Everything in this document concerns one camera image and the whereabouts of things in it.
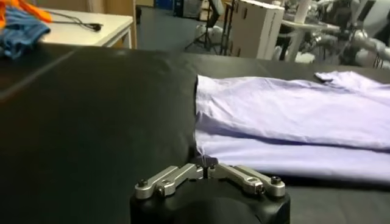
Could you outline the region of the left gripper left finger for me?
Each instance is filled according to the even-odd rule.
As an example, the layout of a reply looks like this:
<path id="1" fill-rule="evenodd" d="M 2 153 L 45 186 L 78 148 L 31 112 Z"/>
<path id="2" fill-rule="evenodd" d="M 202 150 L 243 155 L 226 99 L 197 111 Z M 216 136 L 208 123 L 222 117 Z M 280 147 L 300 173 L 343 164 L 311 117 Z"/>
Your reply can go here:
<path id="1" fill-rule="evenodd" d="M 188 163 L 182 167 L 169 166 L 149 179 L 135 185 L 135 198 L 145 200 L 155 193 L 162 197 L 175 194 L 176 188 L 190 179 L 202 179 L 204 170 L 201 166 Z"/>

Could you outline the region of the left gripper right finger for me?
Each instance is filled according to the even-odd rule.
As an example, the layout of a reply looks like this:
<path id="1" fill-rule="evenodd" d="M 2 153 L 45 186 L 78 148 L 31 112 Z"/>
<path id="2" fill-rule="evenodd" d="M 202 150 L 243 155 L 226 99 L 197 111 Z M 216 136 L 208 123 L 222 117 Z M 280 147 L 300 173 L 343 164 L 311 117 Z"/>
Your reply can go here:
<path id="1" fill-rule="evenodd" d="M 209 178 L 228 179 L 251 195 L 260 195 L 263 192 L 271 197 L 286 195 L 286 185 L 280 177 L 269 177 L 246 166 L 228 166 L 220 163 L 210 166 L 207 175 Z"/>

